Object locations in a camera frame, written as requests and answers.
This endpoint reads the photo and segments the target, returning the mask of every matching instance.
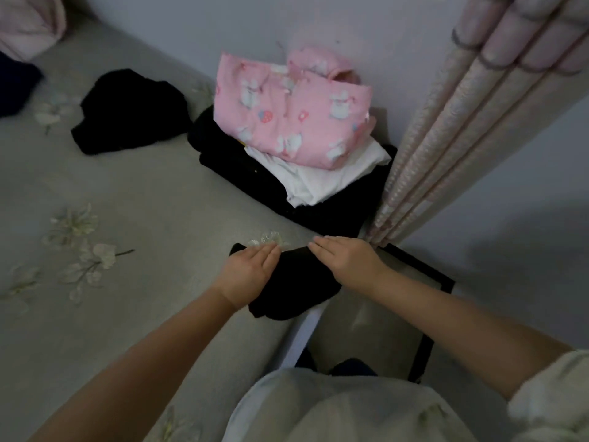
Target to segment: black floor border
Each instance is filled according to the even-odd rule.
[[[388,244],[384,248],[381,248],[383,251],[389,253],[396,259],[399,259],[405,265],[409,265],[410,267],[415,268],[417,271],[425,274],[429,278],[433,279],[434,281],[440,284],[440,290],[445,293],[452,294],[452,289],[454,288],[454,281],[447,277],[445,274],[440,273],[435,268],[430,267],[425,262],[420,261],[419,259],[411,256],[411,254],[403,251],[401,248],[398,248],[394,245]],[[423,335],[421,338],[421,342],[419,343],[419,347],[415,354],[415,358],[413,360],[413,364],[411,365],[411,370],[409,371],[409,376],[407,380],[411,383],[420,383],[421,377],[425,372],[425,367],[428,364],[429,357],[432,353],[433,348],[433,340],[427,336]]]

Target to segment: forearm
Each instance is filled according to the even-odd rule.
[[[79,390],[30,442],[141,441],[235,312],[208,290]]]
[[[366,294],[421,330],[509,399],[569,346],[388,270]]]

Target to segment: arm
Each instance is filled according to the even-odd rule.
[[[233,254],[208,290],[82,387],[29,442],[143,440],[217,332],[260,294],[279,257],[275,244]]]
[[[507,399],[527,379],[572,350],[534,329],[395,272],[357,238],[315,237],[309,248],[338,282],[395,312]]]

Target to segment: shirt sleeve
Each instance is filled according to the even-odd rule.
[[[528,380],[508,405],[524,431],[514,442],[573,442],[589,437],[589,351],[561,356]]]

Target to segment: person's left arm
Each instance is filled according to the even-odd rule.
[[[29,442],[139,442],[201,352],[233,313],[260,294],[280,248],[233,254],[211,287],[75,393]]]

